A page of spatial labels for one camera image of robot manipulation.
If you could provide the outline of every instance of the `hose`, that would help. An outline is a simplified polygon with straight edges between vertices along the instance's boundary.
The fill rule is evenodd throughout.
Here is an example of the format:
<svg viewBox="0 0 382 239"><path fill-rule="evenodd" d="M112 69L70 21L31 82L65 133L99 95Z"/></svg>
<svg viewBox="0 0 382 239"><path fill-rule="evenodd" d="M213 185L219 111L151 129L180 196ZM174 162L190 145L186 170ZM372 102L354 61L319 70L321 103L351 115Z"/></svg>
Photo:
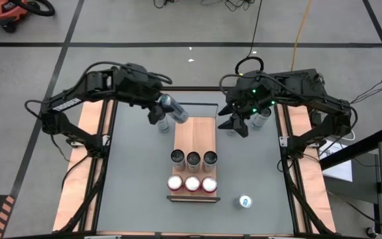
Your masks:
<svg viewBox="0 0 382 239"><path fill-rule="evenodd" d="M54 7L47 0L35 0L35 1L38 1L38 2L42 3L43 5L45 5L45 7L48 8L47 11L41 11L39 9L34 8L33 6L31 6L29 4L24 4L21 0L8 0L8 1L14 3L15 5L17 5L21 8L23 8L24 10L27 10L28 12L34 13L34 14L39 15L39 16L51 17L55 14Z"/></svg>

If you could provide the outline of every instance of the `yellow cable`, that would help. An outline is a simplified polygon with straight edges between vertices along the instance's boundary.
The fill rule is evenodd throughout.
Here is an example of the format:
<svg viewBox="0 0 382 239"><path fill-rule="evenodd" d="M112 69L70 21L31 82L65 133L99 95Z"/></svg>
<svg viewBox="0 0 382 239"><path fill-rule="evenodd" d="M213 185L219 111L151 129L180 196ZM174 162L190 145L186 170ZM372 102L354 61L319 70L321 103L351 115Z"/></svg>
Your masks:
<svg viewBox="0 0 382 239"><path fill-rule="evenodd" d="M303 20L300 24L300 28L298 29L297 37L296 37L296 42L294 43L294 51L292 53L292 63L291 63L291 70L294 67L294 61L296 59L296 49L297 49L297 43L298 43L298 38L300 37L300 33L302 32L304 22L306 21L306 17L308 16L310 5L312 4L312 0L309 0L308 6L306 8L306 11L304 12L303 15Z"/></svg>

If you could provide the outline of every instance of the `can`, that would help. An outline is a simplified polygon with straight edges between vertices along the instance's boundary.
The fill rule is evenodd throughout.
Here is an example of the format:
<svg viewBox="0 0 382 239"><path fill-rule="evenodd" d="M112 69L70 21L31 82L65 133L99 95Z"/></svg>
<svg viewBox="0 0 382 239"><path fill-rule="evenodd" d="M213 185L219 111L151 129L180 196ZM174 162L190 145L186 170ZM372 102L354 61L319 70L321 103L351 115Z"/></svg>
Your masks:
<svg viewBox="0 0 382 239"><path fill-rule="evenodd" d="M271 113L271 109L266 108L263 109L260 114L255 114L253 121L251 122L253 129L261 129L265 122L269 119L269 116L271 116Z"/></svg>
<svg viewBox="0 0 382 239"><path fill-rule="evenodd" d="M216 166L216 162L218 161L218 156L213 151L207 151L203 156L203 170L206 173L210 173Z"/></svg>
<svg viewBox="0 0 382 239"><path fill-rule="evenodd" d="M157 128L160 133L167 133L169 131L169 123L167 122L166 115L163 115L163 117L158 120Z"/></svg>
<svg viewBox="0 0 382 239"><path fill-rule="evenodd" d="M189 176L185 179L185 188L191 193L194 193L200 189L200 186L200 180L196 176Z"/></svg>
<svg viewBox="0 0 382 239"><path fill-rule="evenodd" d="M164 109L170 111L167 114L177 123L185 123L188 120L188 112L172 96L163 94L159 102Z"/></svg>
<svg viewBox="0 0 382 239"><path fill-rule="evenodd" d="M167 187L172 191L178 191L182 188L183 182L179 175L171 175L167 179Z"/></svg>
<svg viewBox="0 0 382 239"><path fill-rule="evenodd" d="M200 155L197 152L191 152L186 156L188 162L188 172L197 173L200 170Z"/></svg>
<svg viewBox="0 0 382 239"><path fill-rule="evenodd" d="M202 189L206 194L212 194L216 192L218 188L218 182L213 177L205 177L202 181Z"/></svg>
<svg viewBox="0 0 382 239"><path fill-rule="evenodd" d="M249 208L253 204L253 199L249 195L241 195L234 200L237 209Z"/></svg>
<svg viewBox="0 0 382 239"><path fill-rule="evenodd" d="M185 154L180 149L175 149L170 154L170 158L173 161L173 167L177 171L183 171L185 170Z"/></svg>

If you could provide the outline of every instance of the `shop vacuum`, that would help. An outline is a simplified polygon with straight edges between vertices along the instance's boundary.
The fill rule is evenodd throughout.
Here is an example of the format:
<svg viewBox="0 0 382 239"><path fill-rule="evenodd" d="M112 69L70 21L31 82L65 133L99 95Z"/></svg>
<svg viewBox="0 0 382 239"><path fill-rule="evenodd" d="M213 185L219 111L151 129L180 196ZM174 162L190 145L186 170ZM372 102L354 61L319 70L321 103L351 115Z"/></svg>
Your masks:
<svg viewBox="0 0 382 239"><path fill-rule="evenodd" d="M40 5L42 3L47 11L41 11ZM54 7L47 0L0 0L0 25L4 31L13 33L16 31L16 25L19 20L26 17L27 13L34 13L36 15L50 17L55 14Z"/></svg>

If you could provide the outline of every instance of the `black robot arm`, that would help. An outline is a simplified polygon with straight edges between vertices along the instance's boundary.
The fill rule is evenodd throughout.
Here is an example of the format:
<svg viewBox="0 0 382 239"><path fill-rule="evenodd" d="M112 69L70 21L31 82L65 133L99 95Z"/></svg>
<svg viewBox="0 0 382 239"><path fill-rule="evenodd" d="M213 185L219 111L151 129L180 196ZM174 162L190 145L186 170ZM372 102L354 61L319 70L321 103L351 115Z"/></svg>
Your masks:
<svg viewBox="0 0 382 239"><path fill-rule="evenodd" d="M107 70L88 72L97 64L115 64ZM42 121L43 132L56 135L63 134L72 141L82 143L88 154L92 157L104 157L107 147L97 135L91 135L69 122L63 112L82 102L96 102L99 100L117 100L128 103L130 106L138 105L148 108L148 118L151 124L156 122L168 112L162 108L158 99L162 82L168 84L172 80L167 76L147 72L144 67L137 64L119 64L115 62L98 62L91 65L81 76L78 83L68 90L44 99L38 118Z"/></svg>
<svg viewBox="0 0 382 239"><path fill-rule="evenodd" d="M227 106L219 116L232 114L219 129L234 129L242 137L248 136L244 120L275 103L286 106L308 106L327 113L324 121L301 136L287 139L287 154L302 157L306 147L330 135L343 136L351 131L350 103L327 95L322 77L315 69L265 74L259 70L248 72L226 93Z"/></svg>

